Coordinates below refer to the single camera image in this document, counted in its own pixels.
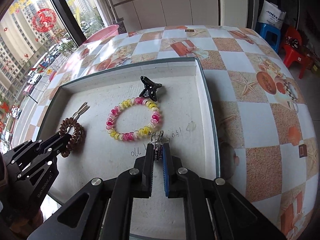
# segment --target table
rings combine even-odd
[[[36,139],[60,85],[104,69],[169,57],[200,59],[214,108],[222,177],[288,239],[296,239],[310,221],[316,198],[316,135],[297,83],[251,29],[161,27],[83,44],[48,86],[26,139]]]

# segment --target tree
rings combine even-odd
[[[68,56],[74,53],[76,49],[77,48],[73,40],[68,42],[63,42],[59,47],[59,51],[62,53],[63,56]]]
[[[58,29],[53,32],[53,38],[56,43],[61,42],[62,38],[64,37],[64,31],[63,29]]]
[[[22,66],[22,68],[31,68],[32,67],[30,60],[24,61],[23,59],[21,59],[21,60],[19,60],[19,64],[20,64],[20,66]]]
[[[81,22],[84,22],[81,24],[81,29],[86,38],[89,38],[91,35],[105,27],[97,8],[94,8],[87,14],[81,13],[80,20]]]

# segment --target key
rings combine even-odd
[[[81,114],[83,114],[85,111],[87,111],[88,109],[90,108],[90,106],[87,105],[87,102],[84,102],[82,104],[82,106],[79,108],[78,111],[76,111],[74,114],[73,114],[73,119],[76,119],[78,120],[78,118],[80,117]]]

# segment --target pink basin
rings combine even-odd
[[[119,25],[110,25],[110,26],[96,32],[91,37],[87,38],[87,40],[84,42],[84,44],[89,43],[89,42],[93,42],[93,41],[104,40],[108,37],[116,36],[119,34],[118,28],[119,28]]]

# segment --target red stool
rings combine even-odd
[[[293,28],[292,26],[289,26],[287,32],[284,36],[285,40],[287,38],[293,38],[296,39],[299,43],[299,45],[302,45],[302,38],[300,36],[300,33]],[[291,47],[288,44],[285,44],[285,40],[281,42],[280,48],[284,48],[286,54],[283,63],[287,68],[290,67],[292,62],[296,61],[302,65],[302,69],[299,74],[299,78],[301,79],[303,77],[303,73],[306,70],[307,66],[311,63],[311,59],[308,56],[305,56],[304,54],[300,53],[293,47]]]

